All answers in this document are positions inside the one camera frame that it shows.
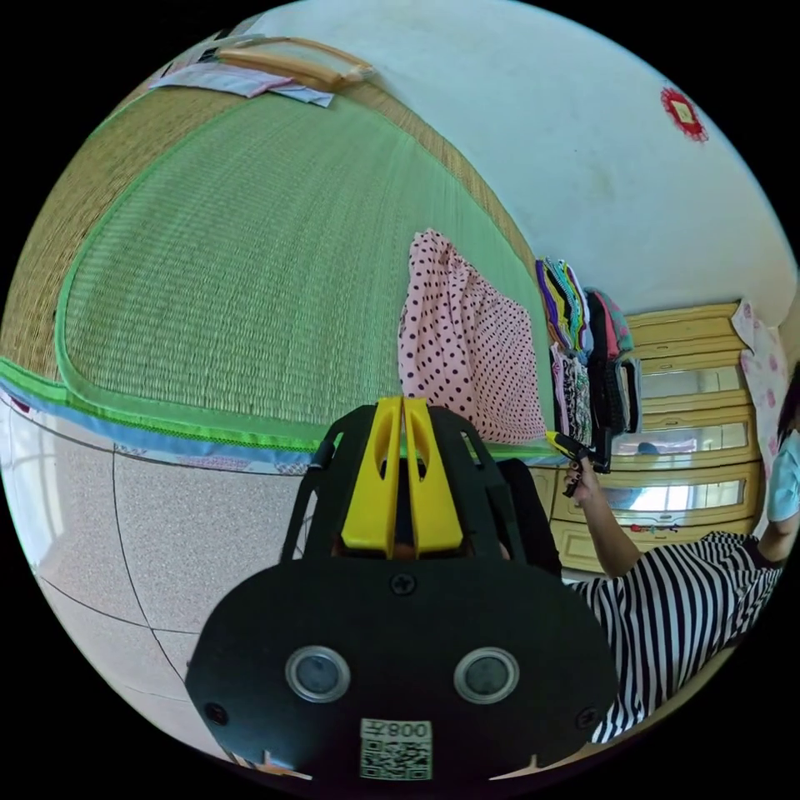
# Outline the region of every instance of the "polka dot fabric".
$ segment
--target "polka dot fabric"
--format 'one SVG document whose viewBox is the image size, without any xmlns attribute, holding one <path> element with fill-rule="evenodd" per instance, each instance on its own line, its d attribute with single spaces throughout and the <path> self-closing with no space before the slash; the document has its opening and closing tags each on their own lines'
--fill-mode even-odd
<svg viewBox="0 0 800 800">
<path fill-rule="evenodd" d="M 398 335 L 406 397 L 467 419 L 481 439 L 545 434 L 528 312 L 496 291 L 441 233 L 418 233 Z"/>
</svg>

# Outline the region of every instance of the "black and white striped shirt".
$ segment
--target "black and white striped shirt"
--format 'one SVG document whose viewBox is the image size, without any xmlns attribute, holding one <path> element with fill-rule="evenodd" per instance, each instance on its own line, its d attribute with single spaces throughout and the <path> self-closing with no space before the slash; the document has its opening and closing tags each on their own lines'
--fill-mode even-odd
<svg viewBox="0 0 800 800">
<path fill-rule="evenodd" d="M 571 584 L 606 631 L 619 675 L 617 700 L 592 742 L 640 723 L 753 626 L 783 572 L 757 565 L 755 542 L 710 533 L 645 552 L 622 577 Z"/>
</svg>

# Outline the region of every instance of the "wooden dresser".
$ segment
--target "wooden dresser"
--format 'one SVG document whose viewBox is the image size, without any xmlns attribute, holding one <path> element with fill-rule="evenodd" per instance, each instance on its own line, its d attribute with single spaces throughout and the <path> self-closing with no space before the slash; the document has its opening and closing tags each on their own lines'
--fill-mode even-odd
<svg viewBox="0 0 800 800">
<path fill-rule="evenodd" d="M 753 530 L 763 480 L 755 409 L 739 367 L 737 303 L 629 317 L 642 359 L 643 431 L 614 440 L 601 475 L 617 520 L 641 550 Z M 658 455 L 638 452 L 646 443 Z M 601 573 L 564 471 L 532 470 L 565 568 Z"/>
</svg>

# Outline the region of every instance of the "label sticker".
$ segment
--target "label sticker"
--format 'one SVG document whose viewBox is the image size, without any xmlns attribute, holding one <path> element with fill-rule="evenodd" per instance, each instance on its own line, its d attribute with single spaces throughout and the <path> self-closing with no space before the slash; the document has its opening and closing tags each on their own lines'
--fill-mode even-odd
<svg viewBox="0 0 800 800">
<path fill-rule="evenodd" d="M 361 777 L 379 781 L 429 781 L 433 775 L 430 722 L 361 721 Z"/>
</svg>

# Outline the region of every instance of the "pink floral cloth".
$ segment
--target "pink floral cloth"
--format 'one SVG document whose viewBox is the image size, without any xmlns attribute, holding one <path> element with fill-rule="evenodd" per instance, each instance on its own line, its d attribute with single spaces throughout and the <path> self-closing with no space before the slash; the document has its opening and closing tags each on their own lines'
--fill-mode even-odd
<svg viewBox="0 0 800 800">
<path fill-rule="evenodd" d="M 747 345 L 739 361 L 747 381 L 747 389 L 756 408 L 756 434 L 766 479 L 772 476 L 778 455 L 778 418 L 788 390 L 786 354 L 777 332 L 770 330 L 756 317 L 753 305 L 742 300 L 731 319 L 739 338 Z M 764 504 L 761 519 L 754 531 L 761 536 L 767 526 Z"/>
<path fill-rule="evenodd" d="M 486 442 L 545 434 L 531 322 L 441 233 L 418 233 L 408 260 L 397 360 L 406 397 L 461 415 Z"/>
</svg>

